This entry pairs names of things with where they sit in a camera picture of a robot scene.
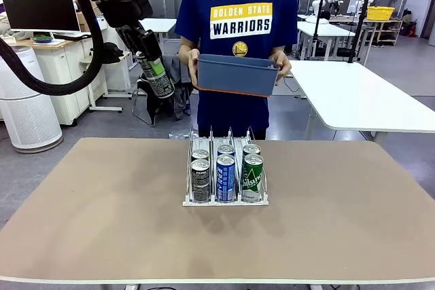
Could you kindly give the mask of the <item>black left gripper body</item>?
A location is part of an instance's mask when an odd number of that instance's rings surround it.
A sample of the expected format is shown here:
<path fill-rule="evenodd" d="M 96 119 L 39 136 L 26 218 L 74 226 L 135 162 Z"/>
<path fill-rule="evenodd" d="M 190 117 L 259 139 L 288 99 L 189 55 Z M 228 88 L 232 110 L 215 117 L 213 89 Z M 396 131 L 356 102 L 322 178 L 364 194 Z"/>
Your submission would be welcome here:
<path fill-rule="evenodd" d="M 112 28 L 135 26 L 153 14 L 149 0 L 102 0 L 97 7 Z"/>

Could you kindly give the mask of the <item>person's left hand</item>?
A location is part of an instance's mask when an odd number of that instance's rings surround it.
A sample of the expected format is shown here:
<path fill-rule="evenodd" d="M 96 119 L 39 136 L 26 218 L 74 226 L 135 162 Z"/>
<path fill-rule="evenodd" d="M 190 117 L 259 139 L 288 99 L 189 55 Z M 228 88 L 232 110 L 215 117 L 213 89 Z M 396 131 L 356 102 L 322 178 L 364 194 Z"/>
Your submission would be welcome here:
<path fill-rule="evenodd" d="M 285 52 L 283 51 L 283 48 L 275 48 L 269 59 L 273 61 L 278 67 L 279 72 L 277 75 L 277 80 L 275 82 L 275 85 L 277 86 L 278 83 L 290 73 L 290 70 L 292 68 L 290 61 L 288 57 L 286 56 Z"/>

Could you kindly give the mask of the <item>person's right hand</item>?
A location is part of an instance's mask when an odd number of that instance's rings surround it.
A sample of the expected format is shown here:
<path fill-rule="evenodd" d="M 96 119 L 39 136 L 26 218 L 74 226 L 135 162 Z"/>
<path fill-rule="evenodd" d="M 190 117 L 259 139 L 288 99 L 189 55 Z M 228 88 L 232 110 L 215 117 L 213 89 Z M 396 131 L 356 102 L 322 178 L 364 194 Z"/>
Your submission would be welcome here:
<path fill-rule="evenodd" d="M 199 50 L 194 48 L 188 52 L 188 68 L 192 85 L 196 88 L 198 86 L 198 57 Z"/>

